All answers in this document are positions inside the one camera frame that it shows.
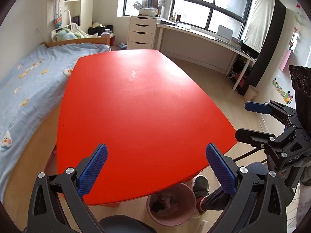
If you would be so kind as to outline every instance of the trash can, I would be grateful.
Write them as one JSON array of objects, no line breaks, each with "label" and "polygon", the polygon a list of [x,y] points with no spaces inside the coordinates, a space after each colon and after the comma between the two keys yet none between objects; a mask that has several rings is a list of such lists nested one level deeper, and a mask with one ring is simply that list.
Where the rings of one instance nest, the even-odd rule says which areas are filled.
[{"label": "trash can", "polygon": [[249,85],[245,95],[243,96],[243,99],[246,102],[249,101],[252,102],[258,94],[259,94],[258,90],[254,86]]},{"label": "trash can", "polygon": [[[155,197],[165,192],[172,194],[177,204],[177,209],[170,215],[159,216],[158,213],[151,211],[151,207],[156,200]],[[149,216],[155,222],[164,226],[177,226],[185,223],[192,217],[197,205],[197,200],[191,188],[184,183],[179,183],[157,194],[149,195],[146,205]]]}]

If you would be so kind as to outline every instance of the pink trash can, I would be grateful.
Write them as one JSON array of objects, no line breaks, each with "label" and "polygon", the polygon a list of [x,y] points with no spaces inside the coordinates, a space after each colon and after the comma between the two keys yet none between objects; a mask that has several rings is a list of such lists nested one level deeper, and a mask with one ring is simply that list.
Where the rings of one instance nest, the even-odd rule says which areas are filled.
[{"label": "pink trash can", "polygon": [[197,200],[193,191],[184,183],[179,183],[175,186],[172,186],[165,191],[170,191],[174,193],[177,203],[178,210],[171,215],[168,216],[157,216],[156,213],[151,212],[150,210],[150,200],[152,196],[156,194],[149,195],[147,198],[147,211],[149,216],[156,222],[164,226],[177,226],[188,221],[193,215]]}]

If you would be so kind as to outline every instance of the red table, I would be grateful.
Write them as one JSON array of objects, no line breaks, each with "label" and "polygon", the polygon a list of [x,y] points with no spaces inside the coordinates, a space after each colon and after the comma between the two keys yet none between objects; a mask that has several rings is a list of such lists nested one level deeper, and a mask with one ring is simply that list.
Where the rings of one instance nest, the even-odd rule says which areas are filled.
[{"label": "red table", "polygon": [[58,173],[106,144],[108,159],[88,205],[147,196],[208,166],[206,146],[226,153],[235,130],[206,93],[156,50],[82,57],[61,106]]}]

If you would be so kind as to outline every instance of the bed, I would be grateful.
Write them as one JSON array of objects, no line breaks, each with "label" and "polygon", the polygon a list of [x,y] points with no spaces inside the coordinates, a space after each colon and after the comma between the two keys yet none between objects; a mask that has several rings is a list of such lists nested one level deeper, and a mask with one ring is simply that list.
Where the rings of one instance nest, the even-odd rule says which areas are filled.
[{"label": "bed", "polygon": [[0,82],[0,199],[21,230],[36,176],[56,145],[61,100],[75,63],[111,51],[91,43],[47,46],[36,48]]}]

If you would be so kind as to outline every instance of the screw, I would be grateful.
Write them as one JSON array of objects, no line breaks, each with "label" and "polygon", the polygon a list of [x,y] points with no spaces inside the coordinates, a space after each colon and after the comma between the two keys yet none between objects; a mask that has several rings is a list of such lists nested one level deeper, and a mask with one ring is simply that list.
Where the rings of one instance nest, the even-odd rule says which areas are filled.
[{"label": "screw", "polygon": [[73,173],[73,171],[74,169],[72,167],[66,169],[67,174]]},{"label": "screw", "polygon": [[247,173],[248,170],[247,170],[246,167],[242,166],[242,167],[240,168],[240,172],[242,172],[242,173]]},{"label": "screw", "polygon": [[41,173],[39,173],[38,174],[38,177],[41,179],[41,178],[43,178],[45,176],[45,173],[44,172],[41,172]]},{"label": "screw", "polygon": [[276,173],[274,171],[270,171],[269,174],[271,177],[276,177]]}]

